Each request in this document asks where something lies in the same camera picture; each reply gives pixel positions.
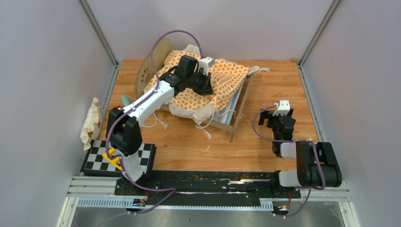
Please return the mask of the wooden pet bed frame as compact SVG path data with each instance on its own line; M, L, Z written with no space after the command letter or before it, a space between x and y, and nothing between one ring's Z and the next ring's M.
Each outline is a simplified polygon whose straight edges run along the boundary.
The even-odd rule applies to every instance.
M152 54L149 54L146 57L146 59L140 66L137 75L137 81L135 85L135 95L137 98L141 97L156 84L157 78L155 74L163 67L164 60L172 50L175 50L173 42L169 38L162 38L161 41L156 45ZM187 45L187 47L183 50L200 52L197 46L191 44ZM207 123L210 123L210 126L228 131L231 133L230 140L233 141L234 134L243 115L244 104L249 94L252 80L254 78L254 73L255 72L253 72L251 75L248 75L244 83L242 84L243 88L235 107L235 115L233 116L229 125L213 120L214 117L203 121L202 123L200 123L200 125L204 126ZM161 106L161 109L169 111L166 103Z

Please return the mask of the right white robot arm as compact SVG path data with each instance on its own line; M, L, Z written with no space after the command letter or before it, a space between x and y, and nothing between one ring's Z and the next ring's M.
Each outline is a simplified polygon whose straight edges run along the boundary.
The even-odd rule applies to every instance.
M262 109L252 122L255 134L272 143L274 155L296 162L295 169L274 173L275 181L270 184L272 195L283 197L289 187L317 190L340 187L342 173L332 144L293 139L296 123L293 111L288 100L280 100Z

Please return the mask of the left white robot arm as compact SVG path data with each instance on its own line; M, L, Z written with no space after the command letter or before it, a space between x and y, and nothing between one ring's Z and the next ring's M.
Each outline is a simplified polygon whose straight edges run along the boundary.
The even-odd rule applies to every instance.
M202 96L212 95L209 70L215 63L211 57L198 60L184 55L178 65L157 76L156 84L135 102L109 112L106 146L116 150L122 175L128 179L126 188L131 194L140 195L145 189L145 183L140 179L144 172L138 155L142 145L142 124L155 110L186 89Z

